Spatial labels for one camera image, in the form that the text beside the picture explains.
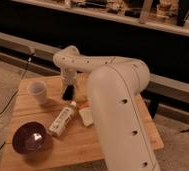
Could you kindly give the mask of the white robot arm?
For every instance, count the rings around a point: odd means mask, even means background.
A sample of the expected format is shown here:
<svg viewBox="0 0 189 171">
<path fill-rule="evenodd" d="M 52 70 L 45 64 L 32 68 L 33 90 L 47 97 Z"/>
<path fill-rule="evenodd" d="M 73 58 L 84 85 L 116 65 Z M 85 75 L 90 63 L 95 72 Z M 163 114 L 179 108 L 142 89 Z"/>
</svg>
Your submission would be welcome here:
<svg viewBox="0 0 189 171">
<path fill-rule="evenodd" d="M 108 171 L 161 171 L 136 96 L 150 80 L 147 65 L 135 58 L 85 56 L 68 46 L 53 56 L 63 83 L 78 72 L 89 75 L 87 98 Z"/>
</svg>

